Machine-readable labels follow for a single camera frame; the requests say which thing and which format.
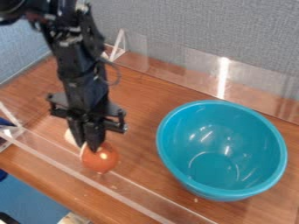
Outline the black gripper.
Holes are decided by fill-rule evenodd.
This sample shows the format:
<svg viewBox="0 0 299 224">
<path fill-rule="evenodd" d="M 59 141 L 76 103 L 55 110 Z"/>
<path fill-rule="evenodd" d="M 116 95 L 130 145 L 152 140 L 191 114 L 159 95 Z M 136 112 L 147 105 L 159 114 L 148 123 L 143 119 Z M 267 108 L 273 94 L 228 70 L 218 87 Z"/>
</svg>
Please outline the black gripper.
<svg viewBox="0 0 299 224">
<path fill-rule="evenodd" d="M 103 78 L 66 79 L 62 83 L 64 91 L 47 96 L 51 114 L 68 121 L 67 141 L 79 148 L 87 141 L 96 152 L 107 130 L 127 132 L 127 112 L 110 100 L 110 83 Z"/>
</svg>

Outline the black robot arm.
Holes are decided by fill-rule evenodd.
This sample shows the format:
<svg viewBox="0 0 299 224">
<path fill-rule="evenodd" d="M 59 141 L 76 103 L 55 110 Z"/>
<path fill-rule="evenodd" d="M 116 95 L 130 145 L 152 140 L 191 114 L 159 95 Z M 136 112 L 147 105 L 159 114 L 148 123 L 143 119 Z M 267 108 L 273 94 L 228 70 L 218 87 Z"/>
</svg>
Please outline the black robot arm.
<svg viewBox="0 0 299 224">
<path fill-rule="evenodd" d="M 87 0 L 0 0 L 0 25 L 24 19 L 42 33 L 58 62 L 62 93 L 50 94 L 51 114 L 68 121 L 78 146 L 96 151 L 108 131 L 127 132 L 127 112 L 108 99 L 106 39 Z"/>
</svg>

